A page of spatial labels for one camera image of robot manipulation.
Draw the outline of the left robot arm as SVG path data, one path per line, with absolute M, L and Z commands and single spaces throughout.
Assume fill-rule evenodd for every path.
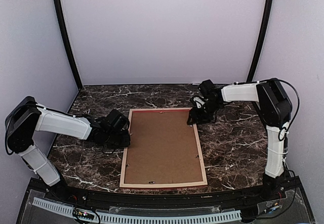
M 107 116 L 74 115 L 55 110 L 26 96 L 5 119 L 5 148 L 8 155 L 17 154 L 49 187 L 61 202 L 71 198 L 71 189 L 63 183 L 59 170 L 47 158 L 50 147 L 44 142 L 48 135 L 53 143 L 57 135 L 107 146 L 111 149 L 130 145 L 130 121 L 116 109 Z

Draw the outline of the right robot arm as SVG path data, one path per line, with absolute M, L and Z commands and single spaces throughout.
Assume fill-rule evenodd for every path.
M 191 98 L 187 124 L 204 124 L 216 120 L 218 110 L 232 102 L 254 102 L 265 123 L 268 153 L 265 174 L 277 178 L 284 172 L 285 138 L 290 126 L 292 103 L 281 81 L 271 78 L 256 82 L 235 82 L 217 88 L 211 80 L 203 81 L 200 96 Z

